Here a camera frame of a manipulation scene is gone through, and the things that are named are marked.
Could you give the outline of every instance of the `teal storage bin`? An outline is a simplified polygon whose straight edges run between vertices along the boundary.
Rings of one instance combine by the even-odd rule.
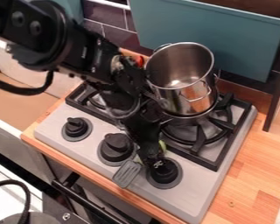
[[[54,2],[63,6],[67,15],[70,18],[75,19],[79,24],[83,22],[84,13],[81,4],[81,0],[53,0]]]
[[[266,81],[280,46],[280,18],[191,0],[129,0],[142,46],[198,42],[215,66]]]

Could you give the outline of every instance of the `robotic arm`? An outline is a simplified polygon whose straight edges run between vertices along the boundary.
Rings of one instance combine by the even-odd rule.
[[[79,76],[95,87],[107,108],[115,109],[114,117],[129,116],[137,109],[143,70],[132,66],[116,45],[68,18],[57,3],[0,0],[0,39],[9,43],[6,51],[21,66],[51,71],[38,91],[18,90],[3,83],[0,88],[17,94],[39,94],[52,83],[53,71],[59,71]]]

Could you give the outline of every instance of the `stainless steel pot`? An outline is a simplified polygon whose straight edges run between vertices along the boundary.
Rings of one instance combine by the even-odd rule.
[[[196,116],[217,100],[214,56],[205,46],[182,42],[160,47],[145,69],[160,106],[173,116]]]

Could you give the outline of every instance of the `pot rim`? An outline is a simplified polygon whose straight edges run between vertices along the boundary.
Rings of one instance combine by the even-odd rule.
[[[160,87],[160,86],[157,86],[157,85],[153,84],[153,83],[149,80],[149,76],[150,76],[150,75],[147,73],[147,70],[146,70],[146,67],[147,67],[147,65],[149,64],[149,62],[151,61],[152,57],[153,57],[154,55],[157,55],[158,53],[162,52],[164,49],[166,49],[166,48],[168,48],[168,47],[170,47],[170,46],[189,45],[189,44],[190,44],[190,45],[201,46],[202,48],[204,48],[205,50],[207,50],[207,51],[210,53],[211,59],[212,59],[212,63],[211,63],[211,66],[209,67],[209,69],[207,70],[207,72],[206,72],[200,79],[198,79],[198,80],[196,80],[195,82],[193,82],[193,83],[191,83],[191,84],[189,84],[189,85],[186,85],[186,86],[184,86],[184,87],[177,87],[177,88],[172,88],[172,87]],[[147,75],[148,75],[147,81],[149,82],[149,84],[152,85],[152,86],[155,87],[155,88],[165,89],[165,90],[174,90],[174,89],[188,88],[188,87],[190,87],[190,86],[192,86],[192,85],[195,85],[196,83],[198,83],[198,82],[201,81],[202,79],[206,78],[206,76],[210,74],[210,72],[212,71],[213,68],[214,68],[214,54],[211,52],[211,50],[210,50],[208,47],[206,47],[206,46],[204,46],[204,45],[202,45],[202,44],[196,43],[196,42],[178,42],[178,43],[174,43],[174,44],[170,44],[170,45],[164,46],[163,48],[161,48],[161,49],[158,50],[157,52],[153,53],[153,54],[149,57],[149,59],[147,60],[145,66],[144,66],[144,69],[145,69],[145,71],[146,71],[146,73],[147,73]]]

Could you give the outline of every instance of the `gas stove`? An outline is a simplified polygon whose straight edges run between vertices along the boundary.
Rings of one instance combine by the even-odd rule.
[[[154,103],[148,98],[141,107],[144,105],[153,107]],[[250,103],[225,94],[208,119],[194,125],[164,125],[160,138],[168,162],[178,167],[178,182],[156,183],[142,169],[128,189],[184,221],[200,223],[256,114]],[[120,122],[106,113],[98,93],[85,83],[35,129],[34,135],[108,179],[127,161],[140,161],[137,145],[126,136]]]

